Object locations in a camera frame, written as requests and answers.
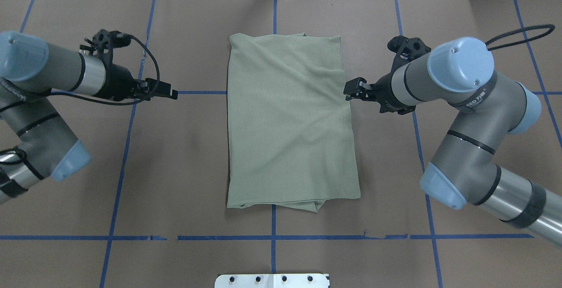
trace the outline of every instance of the blue plastic cap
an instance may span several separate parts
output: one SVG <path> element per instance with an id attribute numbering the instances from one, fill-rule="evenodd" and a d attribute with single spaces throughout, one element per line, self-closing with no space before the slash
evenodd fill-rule
<path id="1" fill-rule="evenodd" d="M 77 140 L 59 164 L 54 168 L 50 176 L 57 182 L 62 182 L 66 177 L 78 172 L 78 170 L 81 170 L 84 166 L 88 165 L 90 160 L 92 160 L 92 156 L 90 156 L 90 153 L 86 150 L 82 141 Z"/>
<path id="2" fill-rule="evenodd" d="M 427 166 L 421 177 L 420 186 L 426 194 L 445 206 L 460 210 L 466 204 L 464 196 L 433 163 Z"/>
<path id="3" fill-rule="evenodd" d="M 441 88 L 456 93 L 477 90 L 494 73 L 494 57 L 484 42 L 466 36 L 438 46 L 429 54 L 427 70 Z"/>
<path id="4" fill-rule="evenodd" d="M 15 31 L 0 32 L 0 77 L 23 82 L 40 72 L 48 58 L 45 40 Z"/>
<path id="5" fill-rule="evenodd" d="M 530 92 L 527 88 L 525 88 L 525 86 L 523 86 L 521 83 L 518 82 L 518 84 L 521 85 L 523 90 L 525 90 L 525 114 L 523 115 L 521 122 L 519 122 L 519 124 L 515 128 L 508 132 L 509 134 L 520 134 L 526 132 L 528 128 L 530 128 L 530 126 L 537 122 L 538 117 L 540 116 L 540 111 L 542 110 L 542 105 L 540 104 L 540 100 L 538 99 L 538 97 Z"/>

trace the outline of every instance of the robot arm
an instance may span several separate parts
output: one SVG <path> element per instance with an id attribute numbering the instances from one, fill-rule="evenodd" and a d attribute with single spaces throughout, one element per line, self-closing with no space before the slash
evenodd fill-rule
<path id="1" fill-rule="evenodd" d="M 562 198 L 492 162 L 506 134 L 522 133 L 538 120 L 536 95 L 496 72 L 491 52 L 476 38 L 430 52 L 418 38 L 397 36 L 388 48 L 397 53 L 391 72 L 375 84 L 347 82 L 347 100 L 377 101 L 381 112 L 406 114 L 441 98 L 459 110 L 421 188 L 451 208 L 469 202 L 562 246 Z"/>
<path id="2" fill-rule="evenodd" d="M 90 162 L 82 142 L 46 98 L 52 88 L 112 101 L 177 99 L 170 84 L 134 79 L 112 63 L 114 48 L 128 46 L 132 38 L 100 30 L 86 40 L 90 46 L 80 46 L 90 52 L 86 55 L 36 36 L 0 32 L 0 116 L 22 141 L 0 151 L 0 204 L 48 176 L 64 180 Z"/>

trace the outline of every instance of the folded fabric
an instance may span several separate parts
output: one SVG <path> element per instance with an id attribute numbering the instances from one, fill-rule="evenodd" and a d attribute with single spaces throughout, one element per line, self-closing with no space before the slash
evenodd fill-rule
<path id="1" fill-rule="evenodd" d="M 234 34 L 228 66 L 228 208 L 318 212 L 359 198 L 339 36 Z"/>

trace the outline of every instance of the white mounting plate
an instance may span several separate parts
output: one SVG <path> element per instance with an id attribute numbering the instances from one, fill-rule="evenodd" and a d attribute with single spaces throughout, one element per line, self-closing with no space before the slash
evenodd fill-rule
<path id="1" fill-rule="evenodd" d="M 329 274 L 226 274 L 216 279 L 215 288 L 330 288 L 329 278 Z"/>

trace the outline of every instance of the black cable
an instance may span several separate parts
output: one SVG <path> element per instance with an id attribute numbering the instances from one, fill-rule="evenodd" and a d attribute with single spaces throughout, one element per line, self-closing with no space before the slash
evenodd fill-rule
<path id="1" fill-rule="evenodd" d="M 139 102 L 143 102 L 143 101 L 151 98 L 154 95 L 154 92 L 156 92 L 156 88 L 158 87 L 158 84 L 160 82 L 160 68 L 158 68 L 158 62 L 156 62 L 156 58 L 154 58 L 154 56 L 152 55 L 152 52 L 150 52 L 150 50 L 144 45 L 144 43 L 142 43 L 136 36 L 133 36 L 132 34 L 128 34 L 127 36 L 129 36 L 129 38 L 135 40 L 144 49 L 144 51 L 152 59 L 152 62 L 154 62 L 154 67 L 156 68 L 156 82 L 154 83 L 154 87 L 152 88 L 152 90 L 150 90 L 148 92 L 148 94 L 146 94 L 146 96 L 144 96 L 143 98 L 139 98 L 138 100 L 134 100 L 134 101 L 130 101 L 130 102 L 101 101 L 101 100 L 97 100 L 97 99 L 93 99 L 93 98 L 79 96 L 77 94 L 59 93 L 59 92 L 57 92 L 57 93 L 51 92 L 49 94 L 49 96 L 54 96 L 54 95 L 69 96 L 69 97 L 78 98 L 78 99 L 82 99 L 82 100 L 86 100 L 86 101 L 90 101 L 90 102 L 95 102 L 96 104 L 108 104 L 110 106 L 129 106 L 131 104 L 138 104 Z"/>
<path id="2" fill-rule="evenodd" d="M 526 43 L 532 40 L 537 40 L 540 39 L 544 36 L 548 36 L 548 34 L 550 34 L 551 32 L 554 31 L 554 24 L 545 24 L 545 25 L 537 25 L 537 26 L 528 26 L 525 28 L 521 28 L 518 30 L 513 30 L 510 32 L 506 32 L 504 34 L 500 34 L 499 36 L 495 36 L 494 38 L 486 41 L 486 46 L 488 46 L 489 44 L 492 44 L 500 39 L 505 38 L 506 36 L 513 36 L 514 34 L 520 33 L 520 32 L 526 32 L 526 31 L 530 31 L 530 30 L 537 30 L 537 29 L 548 29 L 547 32 L 543 33 L 543 34 L 539 34 L 538 36 L 534 36 L 532 38 L 526 38 L 525 40 L 521 40 L 521 41 L 517 41 L 517 42 L 512 42 L 512 43 L 507 43 L 507 44 L 502 44 L 500 46 L 497 47 L 493 47 L 493 48 L 488 48 L 488 50 L 497 50 L 497 49 L 501 49 L 501 48 L 507 48 L 507 47 L 511 47 L 511 46 L 516 46 L 517 44 L 522 44 L 522 43 Z"/>
<path id="3" fill-rule="evenodd" d="M 25 160 L 28 158 L 26 152 L 19 148 L 7 148 L 6 150 L 0 151 L 0 155 L 10 155 L 10 154 L 17 155 L 19 156 L 20 159 L 10 162 L 0 162 L 0 165 L 16 165 L 25 162 Z"/>

